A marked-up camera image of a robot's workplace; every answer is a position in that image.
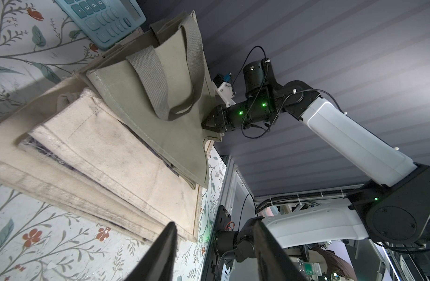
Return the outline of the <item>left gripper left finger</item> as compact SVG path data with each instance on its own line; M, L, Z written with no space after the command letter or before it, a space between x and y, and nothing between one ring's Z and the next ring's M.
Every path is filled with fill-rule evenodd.
M177 245L176 224L170 222L125 281L171 281Z

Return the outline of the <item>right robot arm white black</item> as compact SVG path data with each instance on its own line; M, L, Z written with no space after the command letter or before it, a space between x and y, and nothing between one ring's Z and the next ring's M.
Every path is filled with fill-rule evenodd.
M240 231L221 231L219 256L237 261L260 258L265 251L329 240L369 239L400 254L430 252L430 166L407 155L351 119L331 94L293 80L280 85L268 58L243 68L246 100L218 105L202 122L204 129L224 133L264 123L269 132L282 112L307 126L369 180L360 189L297 214L256 216Z

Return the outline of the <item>cream canvas bag painting print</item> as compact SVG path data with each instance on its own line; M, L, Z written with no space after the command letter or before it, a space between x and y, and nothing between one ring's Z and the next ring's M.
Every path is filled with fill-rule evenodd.
M61 94L82 92L86 86L76 76L65 78L0 122L0 183L125 235L154 241L171 221L168 217L153 209L130 207L18 146L31 129L56 114Z

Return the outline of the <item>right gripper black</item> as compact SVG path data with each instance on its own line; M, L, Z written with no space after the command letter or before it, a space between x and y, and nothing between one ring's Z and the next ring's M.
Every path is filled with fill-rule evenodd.
M235 130L236 127L229 119L229 113L225 105L215 106L203 120L202 128L215 133L225 133Z

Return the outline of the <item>cream canvas bag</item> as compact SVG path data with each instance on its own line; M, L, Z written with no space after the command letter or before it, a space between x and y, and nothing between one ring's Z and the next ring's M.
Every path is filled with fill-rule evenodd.
M19 147L90 185L158 232L175 222L183 240L196 241L201 192L178 176L124 125L95 92L54 99L53 117L32 129Z

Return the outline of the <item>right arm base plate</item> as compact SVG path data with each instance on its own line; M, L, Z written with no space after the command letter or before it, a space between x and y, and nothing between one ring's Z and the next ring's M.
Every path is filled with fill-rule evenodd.
M220 258L225 252L234 249L237 240L238 232L231 228L231 215L223 205L220 205L213 221L213 230L207 247L201 281L218 280Z

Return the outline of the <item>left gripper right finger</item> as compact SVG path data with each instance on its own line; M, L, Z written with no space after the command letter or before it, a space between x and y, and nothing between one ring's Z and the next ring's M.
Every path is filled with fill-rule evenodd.
M253 234L259 280L306 280L261 221L253 226Z

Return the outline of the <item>olive green tote bag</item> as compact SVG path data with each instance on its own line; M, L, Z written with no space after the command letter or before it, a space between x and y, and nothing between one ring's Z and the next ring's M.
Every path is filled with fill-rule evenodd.
M129 35L79 75L178 175L209 185L205 145L222 137L202 127L216 88L194 12Z

